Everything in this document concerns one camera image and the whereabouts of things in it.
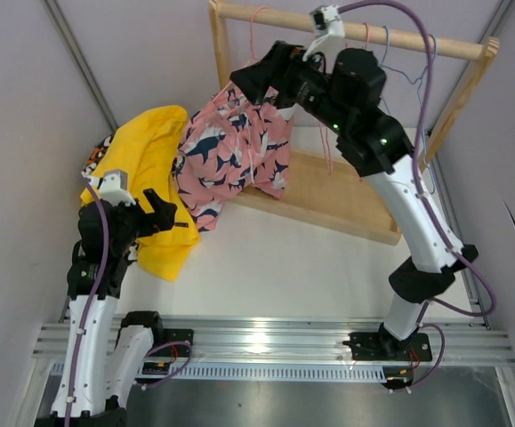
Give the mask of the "pink hanger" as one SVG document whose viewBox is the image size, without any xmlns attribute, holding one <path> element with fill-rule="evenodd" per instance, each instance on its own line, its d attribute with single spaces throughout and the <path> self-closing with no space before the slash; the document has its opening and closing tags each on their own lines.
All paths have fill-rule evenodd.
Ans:
<svg viewBox="0 0 515 427">
<path fill-rule="evenodd" d="M 362 25 L 365 28 L 364 49 L 366 50 L 367 45 L 370 42 L 371 28 L 367 22 L 363 22 Z M 331 48 L 335 48 L 336 44 L 343 39 L 345 39 L 345 35 L 326 36 L 325 39 L 322 41 L 314 40 L 314 42 L 316 44 L 315 52 L 311 56 L 314 56 L 315 59 L 318 61 L 323 74 L 326 73 L 326 66 L 327 66 L 326 52 Z M 326 169 L 328 171 L 328 174 L 331 175 L 334 171 L 334 162 L 333 162 L 332 154 L 331 154 L 331 146 L 330 146 L 329 140 L 328 140 L 328 128 L 319 120 L 317 120 L 317 125 L 318 125 L 319 134 L 320 134 L 320 140 L 321 140 L 321 145 L 322 145 L 322 149 L 323 149 L 323 153 L 324 153 L 324 158 L 326 161 Z"/>
<path fill-rule="evenodd" d="M 232 70 L 231 66 L 231 52 L 229 47 L 229 33 L 226 20 L 222 18 L 218 12 L 217 1 L 210 1 L 208 5 L 209 20 L 213 36 L 213 49 L 217 68 L 218 81 L 221 87 L 220 93 L 224 93 L 230 83 L 229 74 Z M 255 62 L 258 57 L 255 52 L 254 45 L 254 23 L 257 15 L 267 10 L 268 6 L 258 7 L 252 18 L 249 20 L 249 46 L 250 46 L 250 57 L 249 62 Z"/>
</svg>

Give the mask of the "yellow shorts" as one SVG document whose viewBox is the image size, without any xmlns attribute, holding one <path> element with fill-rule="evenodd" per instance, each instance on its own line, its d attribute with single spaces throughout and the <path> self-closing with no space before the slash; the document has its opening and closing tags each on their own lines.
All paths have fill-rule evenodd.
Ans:
<svg viewBox="0 0 515 427">
<path fill-rule="evenodd" d="M 178 105 L 140 113 L 114 133 L 105 157 L 92 176 L 120 169 L 128 174 L 128 190 L 139 200 L 142 191 L 172 188 L 173 164 L 178 144 L 188 121 L 187 111 Z"/>
</svg>

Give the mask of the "pink patterned shorts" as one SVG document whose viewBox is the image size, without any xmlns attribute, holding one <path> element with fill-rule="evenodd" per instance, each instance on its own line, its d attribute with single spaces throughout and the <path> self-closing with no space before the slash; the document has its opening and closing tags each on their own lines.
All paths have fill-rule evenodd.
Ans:
<svg viewBox="0 0 515 427">
<path fill-rule="evenodd" d="M 199 231 L 213 230 L 223 206 L 247 187 L 281 198 L 289 178 L 294 108 L 251 104 L 233 85 L 216 93 L 188 121 L 173 179 Z"/>
</svg>

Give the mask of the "orange camouflage shorts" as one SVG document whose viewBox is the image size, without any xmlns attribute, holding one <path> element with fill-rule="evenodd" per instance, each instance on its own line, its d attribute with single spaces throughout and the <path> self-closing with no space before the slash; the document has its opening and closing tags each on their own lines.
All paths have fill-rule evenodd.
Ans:
<svg viewBox="0 0 515 427">
<path fill-rule="evenodd" d="M 84 177 L 90 176 L 96 170 L 97 166 L 109 150 L 109 146 L 111 145 L 114 136 L 115 135 L 112 133 L 93 148 L 93 152 L 86 160 L 82 170 L 82 175 Z"/>
</svg>

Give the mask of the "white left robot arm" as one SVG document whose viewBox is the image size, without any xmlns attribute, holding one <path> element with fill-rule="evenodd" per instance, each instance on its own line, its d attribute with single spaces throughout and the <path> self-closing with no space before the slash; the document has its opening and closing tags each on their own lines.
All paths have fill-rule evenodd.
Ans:
<svg viewBox="0 0 515 427">
<path fill-rule="evenodd" d="M 125 426 L 127 400 L 146 355 L 165 347 L 160 315 L 132 311 L 122 320 L 115 349 L 108 352 L 129 254 L 138 238 L 173 227 L 176 205 L 153 189 L 143 192 L 151 209 L 121 189 L 92 193 L 80 208 L 80 239 L 68 271 L 69 335 L 63 374 L 48 416 L 37 426 Z"/>
</svg>

